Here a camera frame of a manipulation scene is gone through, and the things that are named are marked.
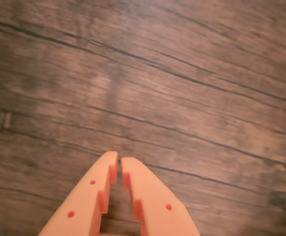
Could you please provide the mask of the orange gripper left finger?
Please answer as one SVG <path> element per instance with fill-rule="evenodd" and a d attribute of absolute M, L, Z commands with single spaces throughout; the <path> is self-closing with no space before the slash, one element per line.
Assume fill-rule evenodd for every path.
<path fill-rule="evenodd" d="M 116 151 L 107 151 L 90 167 L 55 211 L 40 236 L 98 236 L 107 213 L 111 184 L 117 179 Z"/>

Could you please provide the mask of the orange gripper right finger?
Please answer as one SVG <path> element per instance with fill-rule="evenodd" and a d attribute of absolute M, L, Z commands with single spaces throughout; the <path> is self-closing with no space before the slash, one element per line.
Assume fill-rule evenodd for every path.
<path fill-rule="evenodd" d="M 141 161 L 121 159 L 124 188 L 143 236 L 198 236 L 190 214 L 175 194 Z"/>

